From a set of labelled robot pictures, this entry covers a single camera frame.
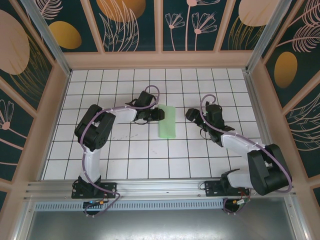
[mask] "gray floor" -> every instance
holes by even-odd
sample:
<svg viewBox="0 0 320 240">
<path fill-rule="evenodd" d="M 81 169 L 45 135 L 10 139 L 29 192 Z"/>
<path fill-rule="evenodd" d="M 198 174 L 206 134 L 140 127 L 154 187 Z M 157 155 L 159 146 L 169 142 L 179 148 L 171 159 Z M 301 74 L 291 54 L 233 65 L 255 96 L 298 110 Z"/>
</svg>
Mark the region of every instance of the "gray floor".
<svg viewBox="0 0 320 240">
<path fill-rule="evenodd" d="M 28 240 L 295 240 L 281 198 L 253 199 L 237 215 L 221 209 L 36 212 Z"/>
</svg>

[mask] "green block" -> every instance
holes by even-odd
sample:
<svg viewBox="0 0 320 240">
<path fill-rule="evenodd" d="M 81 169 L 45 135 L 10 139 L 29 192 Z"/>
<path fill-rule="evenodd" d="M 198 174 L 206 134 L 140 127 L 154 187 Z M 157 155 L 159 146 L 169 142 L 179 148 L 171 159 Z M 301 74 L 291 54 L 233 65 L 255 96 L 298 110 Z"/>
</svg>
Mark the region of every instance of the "green block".
<svg viewBox="0 0 320 240">
<path fill-rule="evenodd" d="M 159 121 L 159 138 L 176 138 L 176 108 L 174 106 L 158 105 L 159 109 L 164 111 L 164 119 Z"/>
</svg>

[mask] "flower illustration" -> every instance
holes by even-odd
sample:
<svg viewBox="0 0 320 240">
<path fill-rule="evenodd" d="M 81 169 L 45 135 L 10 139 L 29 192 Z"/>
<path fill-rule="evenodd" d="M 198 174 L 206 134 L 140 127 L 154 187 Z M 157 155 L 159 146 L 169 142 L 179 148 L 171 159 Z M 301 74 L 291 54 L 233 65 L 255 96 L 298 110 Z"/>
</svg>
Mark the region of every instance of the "flower illustration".
<svg viewBox="0 0 320 240">
<path fill-rule="evenodd" d="M 188 26 L 191 7 L 212 5 L 219 3 L 220 0 L 186 0 L 188 4 L 188 13 L 186 15 L 186 28 L 185 28 L 185 50 L 188 51 Z"/>
<path fill-rule="evenodd" d="M 9 131 L 13 132 L 14 134 L 26 139 L 27 138 L 26 136 L 14 131 L 13 129 L 10 128 L 11 120 L 12 120 L 12 117 L 14 114 L 14 109 L 15 109 L 15 105 L 11 101 L 8 101 L 8 103 L 6 105 L 6 103 L 3 99 L 0 100 L 0 130 L 4 130 L 4 131 L 9 130 Z M 16 149 L 19 149 L 19 150 L 24 149 L 23 147 L 15 145 L 15 144 L 8 142 L 2 138 L 0 138 L 0 142 L 7 144 L 11 147 L 14 147 Z"/>
<path fill-rule="evenodd" d="M 195 33 L 195 43 L 194 50 L 197 51 L 197 39 L 199 34 L 207 34 L 212 33 L 217 30 L 217 25 L 214 25 L 216 20 L 214 18 L 214 13 L 202 14 L 201 18 L 199 18 L 199 13 L 192 14 L 192 25 Z"/>
<path fill-rule="evenodd" d="M 217 4 L 220 0 L 186 0 L 186 3 L 190 7 L 200 6 L 200 5 L 211 5 L 211 4 Z"/>
<path fill-rule="evenodd" d="M 177 29 L 177 28 L 184 27 L 185 26 L 185 22 L 183 21 L 181 13 L 179 13 L 179 14 L 174 13 L 174 14 L 172 14 L 172 16 L 171 16 L 170 13 L 167 13 L 165 15 L 165 20 L 166 20 L 166 23 L 168 24 L 168 26 L 170 28 L 171 42 L 172 42 L 173 51 L 176 51 L 175 44 L 174 44 L 174 38 L 173 38 L 173 35 L 172 35 L 172 29 Z"/>
</svg>

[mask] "white tile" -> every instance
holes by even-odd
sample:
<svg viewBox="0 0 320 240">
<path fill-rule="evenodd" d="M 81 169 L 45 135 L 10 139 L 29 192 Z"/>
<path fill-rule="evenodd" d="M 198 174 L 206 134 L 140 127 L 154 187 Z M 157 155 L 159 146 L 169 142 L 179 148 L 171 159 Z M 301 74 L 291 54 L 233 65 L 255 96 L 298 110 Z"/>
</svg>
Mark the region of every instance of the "white tile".
<svg viewBox="0 0 320 240">
<path fill-rule="evenodd" d="M 54 137 L 55 141 L 72 141 L 75 135 L 75 125 L 58 125 L 56 134 Z"/>
<path fill-rule="evenodd" d="M 150 81 L 150 85 L 155 85 L 159 89 L 161 94 L 165 94 L 166 93 L 166 81 Z M 155 89 L 154 87 L 151 87 L 148 90 L 148 92 L 151 93 L 151 94 L 154 94 L 155 96 L 157 96 L 156 94 L 158 93 L 157 89 Z"/>
<path fill-rule="evenodd" d="M 76 124 L 78 118 L 78 109 L 63 109 L 59 124 Z"/>
<path fill-rule="evenodd" d="M 212 80 L 199 81 L 200 93 L 212 94 L 216 92 L 215 83 Z"/>
<path fill-rule="evenodd" d="M 111 141 L 110 159 L 127 159 L 129 155 L 129 141 Z"/>
<path fill-rule="evenodd" d="M 65 96 L 63 109 L 79 109 L 82 95 L 67 95 Z"/>
<path fill-rule="evenodd" d="M 100 94 L 116 94 L 116 90 L 116 81 L 105 81 L 101 84 Z"/>
<path fill-rule="evenodd" d="M 115 106 L 123 106 L 126 103 L 131 102 L 133 99 L 132 94 L 117 94 L 115 98 Z"/>
<path fill-rule="evenodd" d="M 150 69 L 150 80 L 166 80 L 166 70 L 165 69 Z"/>
<path fill-rule="evenodd" d="M 243 80 L 244 74 L 240 68 L 228 68 L 228 74 L 230 80 Z"/>
<path fill-rule="evenodd" d="M 101 148 L 100 159 L 108 159 L 110 151 L 110 141 L 107 141 L 105 145 Z"/>
<path fill-rule="evenodd" d="M 167 140 L 149 141 L 149 158 L 150 159 L 168 158 L 168 141 Z"/>
<path fill-rule="evenodd" d="M 82 159 L 83 154 L 84 150 L 82 149 L 80 143 L 73 141 L 69 159 Z"/>
<path fill-rule="evenodd" d="M 226 80 L 229 79 L 227 69 L 225 68 L 212 68 L 214 80 Z"/>
<path fill-rule="evenodd" d="M 147 159 L 148 149 L 148 141 L 130 141 L 129 158 Z"/>
<path fill-rule="evenodd" d="M 148 140 L 149 124 L 131 124 L 130 140 Z"/>
<path fill-rule="evenodd" d="M 114 124 L 111 140 L 129 140 L 130 124 Z"/>
<path fill-rule="evenodd" d="M 258 125 L 255 121 L 241 122 L 243 135 L 247 138 L 260 138 Z"/>
<path fill-rule="evenodd" d="M 170 170 L 170 178 L 173 178 L 173 179 L 190 178 L 189 159 L 188 158 L 170 158 L 169 170 Z"/>
<path fill-rule="evenodd" d="M 126 179 L 128 159 L 111 159 L 108 161 L 107 179 Z"/>
<path fill-rule="evenodd" d="M 208 157 L 207 143 L 204 139 L 188 140 L 190 158 Z"/>
<path fill-rule="evenodd" d="M 159 129 L 158 129 L 159 124 L 158 123 L 151 123 L 149 125 L 150 131 L 149 131 L 149 139 L 150 140 L 159 140 L 163 139 L 159 137 Z"/>
<path fill-rule="evenodd" d="M 82 169 L 82 160 L 69 160 L 68 166 L 65 172 L 65 180 L 78 179 Z"/>
<path fill-rule="evenodd" d="M 133 69 L 121 69 L 119 70 L 118 81 L 133 81 L 135 70 Z"/>
<path fill-rule="evenodd" d="M 224 124 L 226 126 L 234 128 L 235 130 L 232 131 L 232 132 L 236 132 L 236 133 L 241 134 L 241 135 L 243 134 L 242 130 L 241 130 L 240 122 L 238 122 L 238 121 L 237 122 L 225 122 Z"/>
<path fill-rule="evenodd" d="M 251 106 L 238 106 L 237 110 L 241 122 L 256 121 L 254 110 Z"/>
<path fill-rule="evenodd" d="M 248 92 L 245 80 L 230 80 L 232 92 L 246 93 Z"/>
<path fill-rule="evenodd" d="M 186 113 L 184 107 L 175 108 L 175 122 L 176 123 L 185 123 L 186 122 Z"/>
<path fill-rule="evenodd" d="M 199 93 L 184 93 L 184 106 L 186 108 L 196 108 L 200 105 L 200 94 Z"/>
<path fill-rule="evenodd" d="M 187 140 L 169 140 L 170 158 L 187 158 L 188 147 Z"/>
<path fill-rule="evenodd" d="M 149 160 L 149 178 L 150 179 L 169 178 L 169 162 L 167 158 Z"/>
<path fill-rule="evenodd" d="M 226 106 L 222 109 L 222 118 L 225 122 L 239 122 L 237 108 Z"/>
<path fill-rule="evenodd" d="M 147 81 L 134 81 L 133 82 L 133 93 L 134 94 L 141 94 L 142 91 L 148 87 L 149 83 Z"/>
<path fill-rule="evenodd" d="M 214 81 L 215 90 L 217 93 L 231 93 L 231 85 L 229 80 Z"/>
<path fill-rule="evenodd" d="M 183 107 L 184 99 L 182 94 L 167 93 L 166 100 L 168 106 Z"/>
<path fill-rule="evenodd" d="M 200 135 L 200 130 L 201 130 L 201 128 L 198 127 L 193 122 L 188 122 L 186 124 L 186 134 L 187 134 L 188 139 L 202 139 L 202 137 Z"/>
<path fill-rule="evenodd" d="M 222 107 L 233 107 L 235 106 L 234 95 L 232 93 L 217 93 L 219 105 Z"/>
<path fill-rule="evenodd" d="M 209 157 L 228 157 L 227 149 L 213 141 L 207 141 Z"/>
<path fill-rule="evenodd" d="M 244 93 L 234 93 L 234 100 L 235 100 L 235 105 L 237 106 L 251 106 L 251 101 L 249 98 L 249 94 L 244 92 Z"/>
<path fill-rule="evenodd" d="M 147 179 L 148 159 L 129 159 L 128 179 Z"/>
<path fill-rule="evenodd" d="M 88 109 L 93 104 L 98 104 L 99 95 L 83 95 L 81 101 L 81 108 Z"/>
<path fill-rule="evenodd" d="M 165 70 L 166 80 L 181 80 L 181 69 L 166 69 Z"/>
<path fill-rule="evenodd" d="M 211 68 L 197 68 L 196 69 L 198 80 L 213 80 Z"/>
<path fill-rule="evenodd" d="M 240 170 L 248 170 L 249 164 L 246 159 L 243 157 L 229 157 L 231 170 L 240 169 Z"/>
<path fill-rule="evenodd" d="M 99 170 L 100 170 L 101 179 L 106 179 L 107 167 L 108 167 L 108 160 L 100 159 L 100 161 L 99 161 Z"/>
<path fill-rule="evenodd" d="M 198 81 L 182 81 L 183 93 L 199 93 Z"/>
<path fill-rule="evenodd" d="M 210 178 L 210 166 L 208 158 L 190 158 L 191 178 Z"/>
<path fill-rule="evenodd" d="M 101 108 L 108 109 L 115 106 L 116 95 L 99 95 L 98 105 Z"/>
<path fill-rule="evenodd" d="M 185 123 L 175 124 L 175 139 L 187 139 Z"/>
<path fill-rule="evenodd" d="M 49 160 L 46 167 L 44 180 L 63 180 L 68 160 Z"/>
<path fill-rule="evenodd" d="M 198 80 L 195 68 L 181 69 L 182 80 Z"/>
<path fill-rule="evenodd" d="M 85 82 L 70 82 L 67 95 L 82 95 L 84 93 Z"/>
<path fill-rule="evenodd" d="M 78 119 L 76 120 L 76 124 L 79 124 L 81 122 L 86 112 L 87 112 L 87 109 L 80 109 Z"/>
<path fill-rule="evenodd" d="M 118 75 L 119 75 L 119 70 L 117 70 L 117 69 L 104 70 L 103 71 L 102 81 L 103 82 L 118 81 Z"/>
<path fill-rule="evenodd" d="M 55 141 L 49 159 L 69 159 L 72 141 Z"/>
<path fill-rule="evenodd" d="M 168 94 L 180 94 L 182 93 L 182 82 L 181 81 L 167 81 L 166 92 Z"/>
<path fill-rule="evenodd" d="M 134 70 L 134 80 L 135 81 L 149 81 L 150 80 L 150 70 L 149 69 L 136 69 L 136 70 Z"/>
<path fill-rule="evenodd" d="M 70 82 L 85 82 L 88 70 L 73 70 Z"/>
<path fill-rule="evenodd" d="M 86 77 L 87 82 L 101 82 L 103 70 L 89 70 L 88 76 Z"/>
<path fill-rule="evenodd" d="M 132 94 L 133 87 L 133 81 L 119 81 L 116 88 L 116 94 Z"/>
<path fill-rule="evenodd" d="M 227 157 L 211 157 L 210 159 L 211 176 L 220 178 L 221 174 L 230 171 L 229 159 Z"/>
<path fill-rule="evenodd" d="M 99 94 L 101 82 L 89 82 L 85 83 L 83 94 Z"/>
</svg>

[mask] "perforated metal strip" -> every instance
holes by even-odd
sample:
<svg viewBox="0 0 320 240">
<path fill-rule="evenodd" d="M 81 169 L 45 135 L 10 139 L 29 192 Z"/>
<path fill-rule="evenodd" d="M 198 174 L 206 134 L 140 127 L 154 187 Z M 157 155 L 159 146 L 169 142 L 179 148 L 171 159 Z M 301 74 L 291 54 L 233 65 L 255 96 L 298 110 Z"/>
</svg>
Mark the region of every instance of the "perforated metal strip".
<svg viewBox="0 0 320 240">
<path fill-rule="evenodd" d="M 103 210 L 109 203 L 103 206 L 89 208 L 88 211 Z M 126 210 L 191 210 L 191 209 L 222 209 L 222 199 L 203 200 L 150 200 L 150 201 L 119 201 L 116 202 L 110 211 Z M 75 212 L 83 211 L 83 202 L 37 202 L 35 212 Z"/>
</svg>

